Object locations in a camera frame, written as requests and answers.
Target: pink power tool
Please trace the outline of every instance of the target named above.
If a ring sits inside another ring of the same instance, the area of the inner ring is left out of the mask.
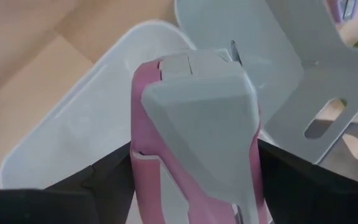
[[[227,51],[142,64],[131,160],[145,224],[267,224],[255,89]]]

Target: gray plastic piece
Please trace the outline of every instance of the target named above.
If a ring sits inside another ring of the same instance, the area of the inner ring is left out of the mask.
[[[321,162],[358,113],[358,50],[342,42],[324,1],[176,0],[176,12],[199,48],[236,41],[264,131],[282,149]],[[307,139],[305,130],[336,98],[346,109],[319,139]]]

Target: wooden floor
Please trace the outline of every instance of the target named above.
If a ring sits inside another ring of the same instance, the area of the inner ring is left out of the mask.
[[[0,0],[0,163],[123,33],[147,19],[176,24],[173,1]],[[353,44],[358,13],[338,29]]]

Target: white plastic tray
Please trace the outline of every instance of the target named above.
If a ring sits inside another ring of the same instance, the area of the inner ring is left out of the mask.
[[[135,69],[187,49],[195,47],[169,23],[133,27],[5,157],[0,187],[46,188],[129,142]]]

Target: white plastic bin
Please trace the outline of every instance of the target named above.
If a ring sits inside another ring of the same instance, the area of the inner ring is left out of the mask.
[[[195,47],[167,22],[133,27],[5,157],[0,187],[46,188],[129,142],[133,73],[188,49]]]

